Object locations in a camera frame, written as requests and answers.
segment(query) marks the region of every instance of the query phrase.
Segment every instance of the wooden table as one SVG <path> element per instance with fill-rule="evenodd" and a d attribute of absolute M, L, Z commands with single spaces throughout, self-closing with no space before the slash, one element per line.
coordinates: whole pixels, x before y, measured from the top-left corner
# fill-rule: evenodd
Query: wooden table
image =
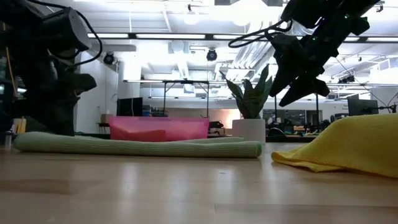
<path fill-rule="evenodd" d="M 397 223 L 398 180 L 260 159 L 8 154 L 1 223 Z"/>

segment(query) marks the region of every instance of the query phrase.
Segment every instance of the ceiling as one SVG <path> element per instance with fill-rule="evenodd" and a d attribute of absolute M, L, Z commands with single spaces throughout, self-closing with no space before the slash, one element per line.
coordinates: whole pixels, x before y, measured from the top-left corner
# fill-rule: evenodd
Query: ceiling
<path fill-rule="evenodd" d="M 147 0 L 43 0 L 64 6 L 71 6 L 83 13 L 96 32 L 145 32 L 145 33 L 196 33 L 196 34 L 245 34 L 275 23 L 283 7 L 268 7 L 261 0 L 240 0 L 231 6 L 215 6 L 215 0 L 201 1 L 147 1 Z M 396 36 L 398 34 L 398 1 L 385 0 L 384 10 L 376 12 L 372 8 L 366 16 L 371 28 L 365 36 Z M 275 63 L 269 45 L 258 42 L 241 49 L 231 49 L 228 41 L 184 40 L 188 47 L 185 54 L 177 54 L 171 47 L 172 40 L 104 40 L 107 45 L 135 45 L 146 79 L 170 79 L 175 71 L 180 74 L 191 71 L 204 71 L 204 77 L 196 72 L 194 80 L 208 78 L 208 72 L 221 69 L 245 67 L 253 72 L 234 75 L 255 80 L 257 73 L 266 63 Z M 203 49 L 190 50 L 192 46 Z M 218 59 L 208 62 L 207 50 L 216 49 Z M 366 81 L 369 68 L 388 57 L 398 55 L 398 44 L 342 44 L 338 49 L 338 60 L 345 68 L 356 71 L 357 77 Z M 345 68 L 331 58 L 325 65 L 325 73 L 320 79 L 336 83 L 344 75 Z"/>

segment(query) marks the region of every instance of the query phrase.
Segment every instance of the potted plant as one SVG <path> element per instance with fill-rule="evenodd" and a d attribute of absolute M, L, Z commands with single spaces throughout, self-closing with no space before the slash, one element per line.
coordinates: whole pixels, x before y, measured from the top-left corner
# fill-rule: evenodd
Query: potted plant
<path fill-rule="evenodd" d="M 226 78 L 226 75 L 220 71 L 225 78 L 228 88 L 236 100 L 236 104 L 244 119 L 233 120 L 233 136 L 244 137 L 248 141 L 259 141 L 265 146 L 266 143 L 266 121 L 260 118 L 260 112 L 268 99 L 269 90 L 272 86 L 272 79 L 268 79 L 269 66 L 261 72 L 260 79 L 256 87 L 253 88 L 250 80 L 243 82 L 244 93 L 240 86 L 234 84 Z"/>

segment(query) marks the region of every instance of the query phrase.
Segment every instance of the security camera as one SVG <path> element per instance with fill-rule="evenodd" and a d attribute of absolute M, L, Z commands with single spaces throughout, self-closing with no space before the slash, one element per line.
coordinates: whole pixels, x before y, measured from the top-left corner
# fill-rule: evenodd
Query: security camera
<path fill-rule="evenodd" d="M 209 49 L 209 52 L 207 52 L 207 61 L 212 62 L 217 59 L 217 53 L 216 49 Z"/>
<path fill-rule="evenodd" d="M 114 52 L 107 52 L 104 57 L 104 63 L 107 65 L 114 65 L 118 62 L 118 58 L 114 56 Z"/>

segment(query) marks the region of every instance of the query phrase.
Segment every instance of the box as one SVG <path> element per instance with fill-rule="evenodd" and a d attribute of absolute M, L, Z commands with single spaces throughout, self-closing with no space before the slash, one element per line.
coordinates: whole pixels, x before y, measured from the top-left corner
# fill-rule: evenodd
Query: box
<path fill-rule="evenodd" d="M 112 117 L 111 114 L 101 114 L 101 123 L 109 124 L 109 119 Z"/>

